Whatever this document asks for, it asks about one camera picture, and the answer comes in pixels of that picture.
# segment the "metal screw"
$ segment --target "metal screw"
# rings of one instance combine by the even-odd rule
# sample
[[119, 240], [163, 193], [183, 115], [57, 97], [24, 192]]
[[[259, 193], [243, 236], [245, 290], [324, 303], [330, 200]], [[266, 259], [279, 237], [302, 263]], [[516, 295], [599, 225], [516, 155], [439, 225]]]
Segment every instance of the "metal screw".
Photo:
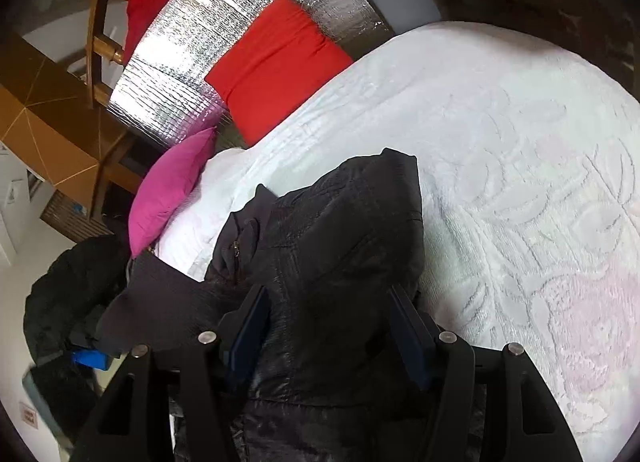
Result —
[[198, 341], [200, 341], [203, 345], [208, 345], [209, 343], [213, 343], [218, 338], [218, 335], [215, 332], [207, 330], [198, 336]]
[[509, 352], [511, 352], [514, 356], [519, 356], [524, 353], [524, 346], [522, 346], [520, 343], [509, 343], [509, 346], [507, 346], [507, 348], [509, 349]]
[[131, 349], [131, 355], [136, 359], [144, 357], [148, 354], [149, 347], [146, 345], [136, 345]]
[[455, 343], [458, 340], [458, 336], [449, 331], [440, 332], [440, 335], [438, 337], [440, 338], [440, 341], [448, 344]]

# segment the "reflective foil sheet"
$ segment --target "reflective foil sheet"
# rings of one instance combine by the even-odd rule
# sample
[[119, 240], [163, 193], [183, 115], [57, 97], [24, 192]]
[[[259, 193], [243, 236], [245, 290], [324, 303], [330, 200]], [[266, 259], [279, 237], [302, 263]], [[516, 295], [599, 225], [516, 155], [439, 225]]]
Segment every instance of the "reflective foil sheet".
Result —
[[[271, 1], [170, 0], [125, 67], [109, 108], [164, 147], [227, 119], [204, 77]], [[297, 1], [354, 59], [392, 36], [366, 0]]]

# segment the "white blanket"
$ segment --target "white blanket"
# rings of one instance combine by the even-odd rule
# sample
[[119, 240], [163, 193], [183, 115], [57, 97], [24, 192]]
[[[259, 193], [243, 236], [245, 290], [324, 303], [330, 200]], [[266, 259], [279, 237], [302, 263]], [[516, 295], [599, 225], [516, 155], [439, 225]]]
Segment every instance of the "white blanket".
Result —
[[571, 52], [470, 23], [399, 36], [250, 150], [209, 161], [158, 255], [201, 280], [229, 212], [345, 159], [418, 158], [424, 305], [469, 343], [522, 343], [586, 462], [640, 420], [640, 106]]

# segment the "white sheet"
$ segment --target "white sheet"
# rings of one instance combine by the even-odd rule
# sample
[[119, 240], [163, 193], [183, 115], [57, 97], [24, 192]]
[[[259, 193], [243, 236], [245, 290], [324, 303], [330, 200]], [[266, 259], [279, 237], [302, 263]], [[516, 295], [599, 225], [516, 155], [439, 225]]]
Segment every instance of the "white sheet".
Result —
[[471, 344], [522, 343], [584, 460], [610, 461], [640, 420], [639, 121], [571, 52], [485, 25], [418, 28], [210, 160], [159, 256], [202, 279], [258, 183], [281, 195], [352, 156], [416, 155], [428, 311]]

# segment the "pink pillow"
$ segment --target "pink pillow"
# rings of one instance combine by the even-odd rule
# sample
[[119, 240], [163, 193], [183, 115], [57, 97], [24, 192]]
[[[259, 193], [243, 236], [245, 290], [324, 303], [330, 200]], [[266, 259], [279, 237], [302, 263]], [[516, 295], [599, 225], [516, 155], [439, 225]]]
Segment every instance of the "pink pillow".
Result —
[[135, 258], [155, 241], [193, 190], [213, 153], [215, 128], [207, 128], [164, 152], [143, 179], [129, 213], [129, 245]]

